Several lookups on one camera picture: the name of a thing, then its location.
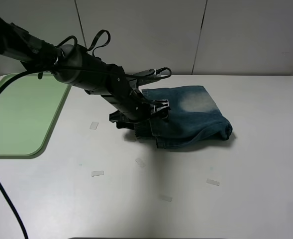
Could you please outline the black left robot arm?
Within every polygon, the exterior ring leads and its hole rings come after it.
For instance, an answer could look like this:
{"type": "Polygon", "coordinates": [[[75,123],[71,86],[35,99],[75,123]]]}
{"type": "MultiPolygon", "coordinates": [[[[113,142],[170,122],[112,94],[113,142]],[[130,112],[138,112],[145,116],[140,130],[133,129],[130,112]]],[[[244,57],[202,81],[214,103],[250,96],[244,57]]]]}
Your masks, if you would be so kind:
{"type": "Polygon", "coordinates": [[[61,83],[101,96],[116,108],[109,120],[117,128],[134,129],[137,123],[150,119],[168,120],[168,100],[149,100],[138,89],[161,80],[162,70],[129,75],[120,66],[104,63],[94,55],[103,34],[104,30],[99,31],[89,48],[78,42],[69,44],[68,39],[52,45],[0,17],[0,55],[20,61],[26,74],[42,78],[48,71],[61,83]]]}

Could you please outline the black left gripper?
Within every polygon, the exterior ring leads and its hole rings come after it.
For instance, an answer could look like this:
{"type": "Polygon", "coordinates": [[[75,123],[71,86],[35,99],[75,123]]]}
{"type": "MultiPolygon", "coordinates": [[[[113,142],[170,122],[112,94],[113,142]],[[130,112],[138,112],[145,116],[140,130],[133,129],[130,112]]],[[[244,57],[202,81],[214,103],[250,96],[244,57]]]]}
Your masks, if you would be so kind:
{"type": "Polygon", "coordinates": [[[108,96],[108,102],[117,111],[109,115],[109,121],[118,129],[135,129],[135,125],[153,118],[169,122],[169,101],[149,100],[138,90],[133,89],[127,96],[108,96]]]}

